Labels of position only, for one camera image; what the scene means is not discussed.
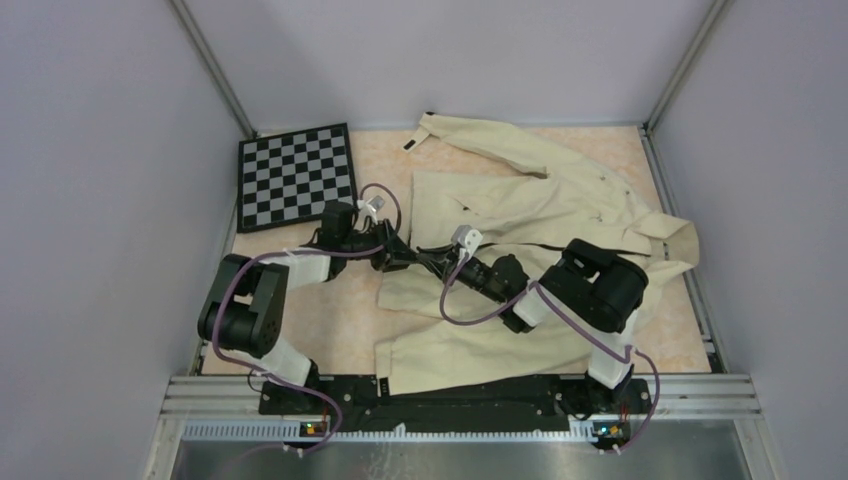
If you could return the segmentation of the cream zip-up jacket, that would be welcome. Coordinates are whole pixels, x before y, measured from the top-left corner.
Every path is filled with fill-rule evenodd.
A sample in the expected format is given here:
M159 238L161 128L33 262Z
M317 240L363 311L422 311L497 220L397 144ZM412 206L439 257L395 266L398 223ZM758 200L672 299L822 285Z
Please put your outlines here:
M532 279L574 239L624 251L649 279L632 334L653 314L664 286L698 264L692 222L650 207L621 176L576 151L508 123L427 113L415 140L431 136L507 164L514 175L415 172L409 217L414 247L446 245L458 226L471 225L483 234L477 259L512 254ZM462 285L445 289L421 266L385 274L378 304L434 319L430 327L376 345L376 373L392 394L487 383L590 360L590 343L559 318L514 333L494 317L495 302Z

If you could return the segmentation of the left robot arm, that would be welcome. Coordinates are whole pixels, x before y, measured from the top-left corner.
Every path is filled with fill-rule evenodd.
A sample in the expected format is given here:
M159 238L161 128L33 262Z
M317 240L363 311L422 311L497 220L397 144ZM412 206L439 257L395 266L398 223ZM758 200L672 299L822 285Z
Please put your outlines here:
M272 398L297 413L336 408L338 402L321 391L317 364L282 337L287 294L335 279L351 260L365 260L380 272L419 261L397 224L377 219L379 201L333 200L305 245L257 257L228 254L219 263L197 321L199 337L218 358L265 376Z

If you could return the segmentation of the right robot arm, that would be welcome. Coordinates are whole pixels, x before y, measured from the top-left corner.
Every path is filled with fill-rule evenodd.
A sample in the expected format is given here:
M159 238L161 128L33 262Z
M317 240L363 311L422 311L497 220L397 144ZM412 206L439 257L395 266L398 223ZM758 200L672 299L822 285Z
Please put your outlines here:
M621 250L572 240L560 259L533 280L512 254L493 265L460 244L416 252L418 264L446 288L455 282L498 304L495 316L515 333L528 333L557 317L591 347L579 390L562 396L560 406L579 420L626 409L633 375L632 323L649 284L645 271Z

